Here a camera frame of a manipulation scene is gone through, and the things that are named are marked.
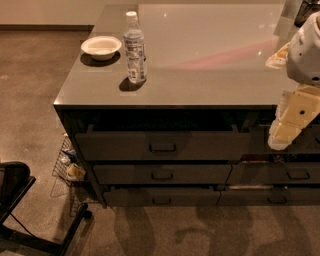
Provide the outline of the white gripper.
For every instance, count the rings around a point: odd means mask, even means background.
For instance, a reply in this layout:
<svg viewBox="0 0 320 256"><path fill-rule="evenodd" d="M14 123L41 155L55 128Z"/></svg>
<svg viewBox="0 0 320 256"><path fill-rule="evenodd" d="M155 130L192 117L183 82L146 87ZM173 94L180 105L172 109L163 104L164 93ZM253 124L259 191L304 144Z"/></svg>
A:
<svg viewBox="0 0 320 256"><path fill-rule="evenodd" d="M269 129L268 145L284 150L320 113L320 88L301 85L295 91L284 91L276 110L276 120Z"/></svg>

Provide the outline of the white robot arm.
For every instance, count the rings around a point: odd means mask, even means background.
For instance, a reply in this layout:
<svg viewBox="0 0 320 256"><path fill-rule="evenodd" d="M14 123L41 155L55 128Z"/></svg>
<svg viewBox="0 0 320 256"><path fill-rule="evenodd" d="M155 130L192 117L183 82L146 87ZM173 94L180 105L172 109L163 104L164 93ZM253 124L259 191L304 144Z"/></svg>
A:
<svg viewBox="0 0 320 256"><path fill-rule="evenodd" d="M311 14L266 66L285 67L288 78L298 83L295 91L283 92L269 129L269 147L284 150L320 114L320 13Z"/></svg>

